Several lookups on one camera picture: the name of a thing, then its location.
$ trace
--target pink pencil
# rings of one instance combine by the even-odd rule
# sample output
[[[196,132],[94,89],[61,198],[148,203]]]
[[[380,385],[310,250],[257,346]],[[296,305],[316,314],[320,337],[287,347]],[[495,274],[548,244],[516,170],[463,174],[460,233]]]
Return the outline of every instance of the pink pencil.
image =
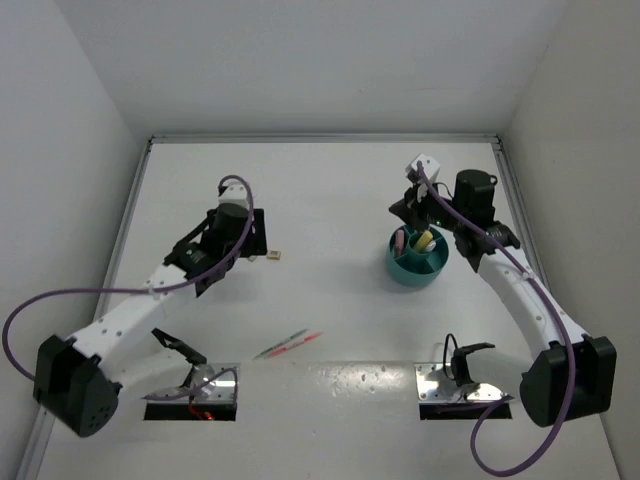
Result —
[[[304,337],[299,342],[293,343],[293,344],[289,345],[288,347],[280,347],[280,348],[274,350],[273,352],[271,352],[269,355],[267,355],[267,358],[275,357],[276,355],[280,355],[280,354],[282,354],[284,352],[288,352],[289,350],[292,350],[292,349],[294,349],[296,347],[299,347],[300,345],[304,345],[305,343],[310,342],[314,338],[318,338],[320,335],[322,335],[322,333],[323,332],[312,333],[308,337]]]

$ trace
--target yellow marker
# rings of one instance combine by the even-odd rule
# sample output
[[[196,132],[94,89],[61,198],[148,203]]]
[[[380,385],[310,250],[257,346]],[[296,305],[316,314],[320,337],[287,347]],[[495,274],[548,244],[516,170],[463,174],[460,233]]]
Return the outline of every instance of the yellow marker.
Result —
[[[413,250],[418,253],[422,253],[424,249],[427,248],[427,245],[429,245],[431,240],[433,240],[433,233],[427,230],[420,236],[416,244],[413,246]]]

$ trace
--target black bracket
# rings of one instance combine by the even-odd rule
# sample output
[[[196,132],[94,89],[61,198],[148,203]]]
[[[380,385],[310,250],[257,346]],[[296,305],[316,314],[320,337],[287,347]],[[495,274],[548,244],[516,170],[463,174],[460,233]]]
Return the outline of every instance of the black bracket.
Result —
[[[611,405],[617,353],[607,337],[584,337],[571,345],[576,358],[576,387],[567,420],[606,412]],[[552,425],[569,376],[567,349],[554,343],[540,352],[532,367],[522,375],[520,399],[527,414],[540,427]]]
[[[235,204],[222,204],[209,210],[207,218],[173,247],[164,259],[165,265],[175,265],[185,272],[185,278],[195,278],[217,265],[236,244],[247,221],[248,211]],[[196,295],[200,296],[211,285],[222,280],[233,268],[236,260],[267,254],[267,236],[264,210],[253,211],[253,223],[240,252],[222,265],[214,275],[196,283]]]
[[[151,330],[151,334],[156,337],[156,339],[160,342],[160,345],[162,345],[164,348],[175,350],[176,352],[180,353],[191,365],[205,365],[207,363],[207,357],[184,343],[179,338],[172,337],[159,328],[154,328],[153,330]]]
[[[466,345],[464,347],[456,348],[451,357],[451,372],[453,378],[456,381],[456,385],[459,387],[468,385],[470,383],[476,383],[471,379],[469,375],[469,365],[467,365],[467,355],[477,352],[478,350],[484,350],[485,348],[496,348],[495,345],[487,342],[474,343],[473,345]]]
[[[402,200],[389,207],[389,211],[399,217],[414,230],[426,230],[431,225],[453,232],[458,252],[467,259],[475,272],[478,271],[483,255],[495,252],[487,236],[502,246],[520,248],[520,241],[506,226],[494,220],[493,196],[498,179],[480,170],[463,170],[456,176],[456,187],[452,199],[444,201],[462,216],[482,228],[478,234],[448,213],[432,195],[418,201],[419,178],[409,175],[414,183]]]
[[[105,377],[100,357],[85,357],[73,343],[56,335],[42,342],[33,397],[79,437],[88,437],[113,416],[122,386]]]

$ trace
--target red wire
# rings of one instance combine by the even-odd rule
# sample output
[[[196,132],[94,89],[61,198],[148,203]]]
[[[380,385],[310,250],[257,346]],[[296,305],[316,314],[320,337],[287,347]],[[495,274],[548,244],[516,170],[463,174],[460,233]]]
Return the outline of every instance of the red wire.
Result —
[[[209,412],[200,413],[193,406],[193,397],[189,398],[189,411],[200,420],[213,420],[213,415]]]
[[[200,420],[205,420],[204,418],[202,418],[202,415],[200,415],[200,412],[193,408],[193,397],[189,399],[189,411]]]

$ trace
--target metal plate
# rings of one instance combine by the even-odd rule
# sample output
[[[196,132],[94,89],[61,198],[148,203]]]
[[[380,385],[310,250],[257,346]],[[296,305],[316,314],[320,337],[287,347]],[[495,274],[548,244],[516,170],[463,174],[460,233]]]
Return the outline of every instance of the metal plate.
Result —
[[[416,363],[415,369],[418,402],[421,405],[490,403],[506,396],[506,393],[488,383],[458,387],[445,376],[442,363]]]
[[[300,133],[300,134],[255,134],[230,133],[215,134],[172,134],[154,135],[150,140],[155,144],[189,143],[490,143],[498,144],[496,135],[482,133]]]
[[[236,373],[238,375],[238,382],[240,381],[240,364],[238,363],[211,363],[208,365],[204,365],[202,367],[198,367],[196,373],[192,379],[192,385],[199,385],[203,382],[206,382],[207,379],[220,370],[224,370],[226,368],[235,368]],[[198,403],[206,403],[208,405],[217,404],[217,405],[232,405],[234,403],[234,389],[235,389],[235,378],[232,372],[227,372],[223,374],[221,377],[212,381],[206,387],[202,388],[200,392],[193,399],[194,404]],[[167,388],[164,390],[159,390],[155,392],[155,395],[175,395],[180,393],[180,390],[176,388]],[[149,403],[155,404],[173,404],[180,405],[186,404],[189,401],[189,397],[182,397],[177,400],[171,401],[149,401]]]

